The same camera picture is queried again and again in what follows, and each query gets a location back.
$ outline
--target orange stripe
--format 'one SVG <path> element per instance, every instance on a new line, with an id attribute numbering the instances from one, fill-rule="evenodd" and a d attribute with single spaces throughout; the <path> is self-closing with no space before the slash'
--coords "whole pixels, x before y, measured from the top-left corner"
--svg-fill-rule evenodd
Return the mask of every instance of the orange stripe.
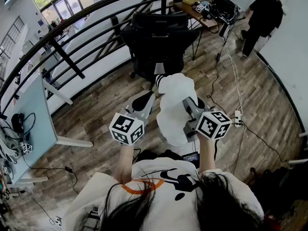
<path id="1" fill-rule="evenodd" d="M 153 183 L 153 181 L 150 181 L 150 180 L 158 180 L 158 183 L 155 184 L 155 183 Z M 151 178 L 151 179 L 147 179 L 147 180 L 136 179 L 136 180 L 133 180 L 133 181 L 143 182 L 143 183 L 149 184 L 151 186 L 151 188 L 148 189 L 148 191 L 150 191 L 150 192 L 156 190 L 157 188 L 159 188 L 165 182 L 164 180 L 158 179 L 158 178 Z M 125 191 L 127 191 L 128 193 L 130 193 L 132 195 L 142 195 L 143 192 L 144 192 L 144 190 L 133 190 L 130 187 L 128 187 L 127 185 L 122 185 L 122 187 Z"/>

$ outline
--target black hair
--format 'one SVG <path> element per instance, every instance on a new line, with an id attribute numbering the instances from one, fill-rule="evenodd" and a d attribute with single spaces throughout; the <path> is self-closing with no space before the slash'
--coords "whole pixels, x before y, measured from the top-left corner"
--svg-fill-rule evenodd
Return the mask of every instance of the black hair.
<path id="1" fill-rule="evenodd" d="M 151 191 L 151 186 L 145 181 L 142 195 L 134 198 L 132 197 L 118 205 L 114 210 L 110 212 L 110 196 L 112 188 L 108 191 L 105 207 L 102 212 L 102 218 L 100 223 L 100 230 L 126 230 L 129 229 L 141 230 L 144 220 L 150 212 L 152 202 L 155 197 L 155 190 Z"/>
<path id="2" fill-rule="evenodd" d="M 203 175 L 197 183 L 195 207 L 201 231 L 260 231 L 263 229 L 263 217 L 234 197 L 228 179 L 224 175 L 215 173 Z M 155 191 L 151 191 L 149 185 L 144 183 L 141 196 L 131 197 L 125 202 L 119 199 L 120 204 L 111 210 L 110 198 L 113 188 L 117 185 L 114 185 L 107 194 L 99 230 L 127 228 L 131 231 L 145 230 L 144 220 L 153 207 Z"/>
<path id="3" fill-rule="evenodd" d="M 200 230 L 261 230 L 263 217 L 234 197 L 226 176 L 209 173 L 199 182 L 195 206 Z"/>

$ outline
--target white cloth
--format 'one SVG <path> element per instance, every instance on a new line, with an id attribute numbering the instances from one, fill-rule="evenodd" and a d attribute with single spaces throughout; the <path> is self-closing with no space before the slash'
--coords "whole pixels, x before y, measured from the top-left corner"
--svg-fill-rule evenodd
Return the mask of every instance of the white cloth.
<path id="1" fill-rule="evenodd" d="M 183 128 L 191 117 L 185 111 L 182 101 L 191 97 L 198 104 L 194 81 L 179 73 L 167 77 L 157 76 L 156 86 L 158 92 L 164 94 L 160 101 L 160 112 L 156 116 L 161 133 L 171 145 L 187 144 Z"/>
<path id="2" fill-rule="evenodd" d="M 229 181 L 234 196 L 261 217 L 264 216 L 260 203 L 247 185 L 231 173 L 222 172 L 220 169 L 208 170 L 204 174 L 209 172 L 224 175 Z M 138 191 L 143 188 L 140 178 L 147 182 L 148 180 L 154 182 L 156 188 L 153 207 L 144 221 L 146 230 L 198 230 L 197 216 L 193 214 L 196 213 L 196 185 L 193 179 L 197 179 L 197 172 L 192 163 L 170 158 L 137 162 L 133 165 L 132 181 L 112 189 L 111 209 L 131 198 L 133 192 L 136 196 L 140 194 Z M 117 183 L 111 176 L 96 173 L 65 214 L 62 220 L 63 230 L 78 230 L 83 217 L 95 206 L 99 206 L 99 214 L 101 214 L 109 189 Z"/>

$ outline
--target light blue desk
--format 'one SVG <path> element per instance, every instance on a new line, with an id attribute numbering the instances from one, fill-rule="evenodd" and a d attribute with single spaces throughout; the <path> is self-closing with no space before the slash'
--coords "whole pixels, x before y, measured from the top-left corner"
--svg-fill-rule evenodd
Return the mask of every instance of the light blue desk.
<path id="1" fill-rule="evenodd" d="M 33 146 L 33 151 L 30 154 L 24 155 L 24 158 L 29 166 L 34 165 L 35 162 L 55 144 L 73 145 L 81 147 L 93 146 L 93 143 L 89 141 L 65 138 L 56 134 L 46 102 L 44 88 L 46 84 L 43 82 L 44 80 L 41 78 L 41 76 L 38 76 L 26 89 L 23 95 L 19 98 L 17 104 L 8 114 L 7 118 L 7 121 L 10 123 L 12 116 L 16 113 L 23 113 L 25 115 L 25 118 L 29 114 L 35 113 L 36 121 L 30 131 L 29 139 L 29 143 Z M 34 116 L 31 115 L 24 122 L 25 131 L 28 131 L 31 128 L 33 120 Z M 17 187 L 19 184 L 39 182 L 48 179 L 47 177 L 21 179 L 22 175 L 28 169 L 29 167 L 25 164 L 24 159 L 20 157 L 17 160 L 17 164 L 12 164 L 14 179 L 11 180 L 12 185 L 8 185 L 8 187 Z"/>

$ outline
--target black pants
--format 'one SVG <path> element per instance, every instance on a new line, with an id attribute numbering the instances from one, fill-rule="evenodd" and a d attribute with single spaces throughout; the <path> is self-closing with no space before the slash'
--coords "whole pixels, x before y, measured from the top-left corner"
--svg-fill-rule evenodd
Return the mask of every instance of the black pants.
<path id="1" fill-rule="evenodd" d="M 161 153 L 160 155 L 157 155 L 154 152 L 145 150 L 145 151 L 140 153 L 136 162 L 139 162 L 139 161 L 142 161 L 142 160 L 153 160 L 153 159 L 158 158 L 158 157 L 169 157 L 173 160 L 182 160 L 183 161 L 183 158 L 180 155 L 178 155 L 175 152 L 172 152 L 170 150 L 166 150 L 164 153 Z"/>
<path id="2" fill-rule="evenodd" d="M 261 33 L 258 29 L 250 27 L 248 31 L 242 30 L 242 36 L 245 39 L 243 54 L 249 56 Z"/>

